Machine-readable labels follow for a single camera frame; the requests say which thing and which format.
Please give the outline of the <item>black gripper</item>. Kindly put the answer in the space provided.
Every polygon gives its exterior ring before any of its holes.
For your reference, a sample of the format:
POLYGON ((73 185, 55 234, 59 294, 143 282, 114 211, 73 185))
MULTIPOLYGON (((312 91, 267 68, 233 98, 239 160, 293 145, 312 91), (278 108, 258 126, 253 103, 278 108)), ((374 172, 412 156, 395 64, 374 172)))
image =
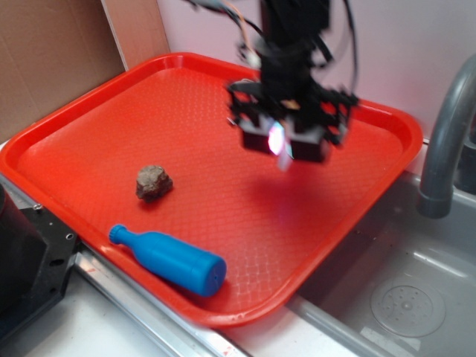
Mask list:
POLYGON ((330 145, 347 136, 350 114, 358 98, 345 90, 326 89, 312 77, 334 57, 322 40, 300 40, 280 47, 262 41, 256 49, 259 77, 228 85, 230 122, 242 134, 245 149, 271 153, 269 130, 274 122, 286 130, 294 160, 325 162, 330 145))

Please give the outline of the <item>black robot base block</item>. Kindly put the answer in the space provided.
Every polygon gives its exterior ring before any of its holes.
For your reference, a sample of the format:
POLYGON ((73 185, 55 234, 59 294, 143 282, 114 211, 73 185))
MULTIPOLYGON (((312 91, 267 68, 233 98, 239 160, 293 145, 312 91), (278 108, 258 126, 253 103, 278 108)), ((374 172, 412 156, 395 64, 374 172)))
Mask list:
POLYGON ((47 208, 18 208, 1 188, 1 342, 65 295, 77 234, 47 208))

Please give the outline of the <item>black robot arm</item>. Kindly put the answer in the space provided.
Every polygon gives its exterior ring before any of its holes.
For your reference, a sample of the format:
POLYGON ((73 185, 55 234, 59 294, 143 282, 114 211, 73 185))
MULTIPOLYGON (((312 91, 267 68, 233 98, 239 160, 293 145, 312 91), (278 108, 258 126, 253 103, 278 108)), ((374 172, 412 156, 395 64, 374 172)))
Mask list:
POLYGON ((230 122, 244 148, 293 161, 321 163, 348 133, 358 105, 351 90, 326 89, 312 77, 333 56, 321 37, 329 27, 330 1, 262 1, 263 33, 256 45, 258 80, 228 86, 230 122))

